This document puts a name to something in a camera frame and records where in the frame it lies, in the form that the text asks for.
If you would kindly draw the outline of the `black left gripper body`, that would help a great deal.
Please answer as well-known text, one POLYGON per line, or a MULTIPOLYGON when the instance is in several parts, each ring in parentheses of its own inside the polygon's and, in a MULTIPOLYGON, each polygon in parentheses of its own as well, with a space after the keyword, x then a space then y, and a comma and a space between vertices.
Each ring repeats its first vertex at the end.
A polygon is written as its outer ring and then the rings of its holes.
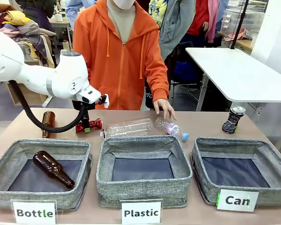
POLYGON ((83 112, 81 119, 89 119, 88 111, 94 110, 96 105, 95 103, 89 104, 74 100, 72 100, 72 103, 75 110, 83 112))

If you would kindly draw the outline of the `person's left hand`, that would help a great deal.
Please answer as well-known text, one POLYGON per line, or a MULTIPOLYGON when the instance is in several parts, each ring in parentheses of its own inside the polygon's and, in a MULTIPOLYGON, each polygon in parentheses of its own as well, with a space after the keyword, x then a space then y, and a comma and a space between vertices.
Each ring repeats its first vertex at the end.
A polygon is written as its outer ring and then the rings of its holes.
POLYGON ((174 119, 177 120, 175 116, 175 110, 171 106, 168 100, 166 99, 157 99, 153 102, 154 110, 157 115, 160 114, 161 109, 163 110, 163 118, 165 120, 174 119))

